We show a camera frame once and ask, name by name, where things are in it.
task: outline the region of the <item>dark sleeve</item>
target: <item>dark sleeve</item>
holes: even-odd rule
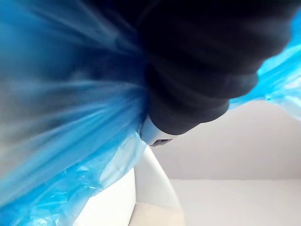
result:
[[[173,135],[217,119],[229,99],[256,85],[261,64],[290,40],[300,6],[295,0],[145,2],[125,14],[150,61],[150,118]]]

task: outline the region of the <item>blue plastic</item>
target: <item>blue plastic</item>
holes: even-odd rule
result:
[[[232,99],[231,109],[251,100],[267,100],[283,106],[290,115],[301,120],[301,11],[291,28],[290,43],[282,53],[262,65],[258,85],[249,94]]]
[[[146,147],[135,32],[83,2],[1,0],[2,226],[72,225]]]

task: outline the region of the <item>white object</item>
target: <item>white object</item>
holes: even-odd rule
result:
[[[75,226],[128,226],[136,204],[134,170],[91,197]]]
[[[149,144],[153,145],[156,141],[166,140],[169,141],[176,137],[176,135],[167,134],[160,129],[158,129],[155,124],[151,121],[150,117],[147,116],[141,127],[141,139]]]
[[[138,206],[144,208],[142,212],[145,216],[150,216],[155,211],[161,215],[162,211],[169,213],[171,212],[167,210],[169,209],[175,210],[176,213],[179,213],[179,216],[176,217],[183,219],[176,193],[149,147],[145,149],[143,159],[135,169],[103,192],[89,199],[74,225],[128,226],[136,202],[158,207],[152,208],[151,212],[146,212],[145,205],[139,204]]]

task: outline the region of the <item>plastic bag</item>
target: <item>plastic bag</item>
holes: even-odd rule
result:
[[[258,75],[258,85],[249,94],[232,99],[230,108],[251,100],[267,100],[301,120],[301,11],[292,22],[290,43],[282,53],[268,59]]]
[[[0,225],[71,225],[145,149],[135,32],[83,2],[1,1]]]

